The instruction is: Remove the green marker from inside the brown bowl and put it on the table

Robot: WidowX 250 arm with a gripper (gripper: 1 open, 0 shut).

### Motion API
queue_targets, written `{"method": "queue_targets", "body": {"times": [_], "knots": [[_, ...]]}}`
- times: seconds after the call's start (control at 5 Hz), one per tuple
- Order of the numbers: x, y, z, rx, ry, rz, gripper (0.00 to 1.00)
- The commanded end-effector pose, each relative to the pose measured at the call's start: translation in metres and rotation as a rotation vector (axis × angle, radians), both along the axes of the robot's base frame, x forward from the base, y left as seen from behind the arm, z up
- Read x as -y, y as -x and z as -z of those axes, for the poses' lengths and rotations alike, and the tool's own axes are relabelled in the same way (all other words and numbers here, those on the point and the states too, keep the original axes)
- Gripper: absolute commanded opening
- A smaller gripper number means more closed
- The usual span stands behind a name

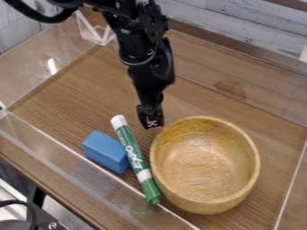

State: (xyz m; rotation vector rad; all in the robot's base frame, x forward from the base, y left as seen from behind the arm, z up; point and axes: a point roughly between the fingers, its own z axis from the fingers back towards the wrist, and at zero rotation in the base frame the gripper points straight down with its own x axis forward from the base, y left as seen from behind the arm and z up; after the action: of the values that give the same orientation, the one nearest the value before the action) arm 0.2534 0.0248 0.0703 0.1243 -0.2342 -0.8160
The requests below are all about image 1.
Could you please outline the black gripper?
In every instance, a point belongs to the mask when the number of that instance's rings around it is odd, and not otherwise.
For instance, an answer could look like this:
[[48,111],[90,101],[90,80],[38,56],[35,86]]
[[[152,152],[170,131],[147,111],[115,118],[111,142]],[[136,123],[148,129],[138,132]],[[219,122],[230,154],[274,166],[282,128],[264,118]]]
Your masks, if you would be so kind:
[[171,42],[159,41],[152,60],[142,66],[128,67],[140,105],[136,106],[139,121],[144,129],[164,126],[164,114],[160,107],[164,89],[175,83],[174,57]]

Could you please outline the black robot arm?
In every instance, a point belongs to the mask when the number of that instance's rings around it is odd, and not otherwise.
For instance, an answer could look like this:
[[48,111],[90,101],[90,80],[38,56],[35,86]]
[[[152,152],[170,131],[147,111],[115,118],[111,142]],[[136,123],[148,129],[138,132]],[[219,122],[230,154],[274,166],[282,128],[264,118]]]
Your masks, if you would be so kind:
[[163,91],[175,83],[168,17],[155,0],[48,0],[72,10],[96,8],[115,34],[119,58],[136,89],[136,114],[144,129],[164,126]]

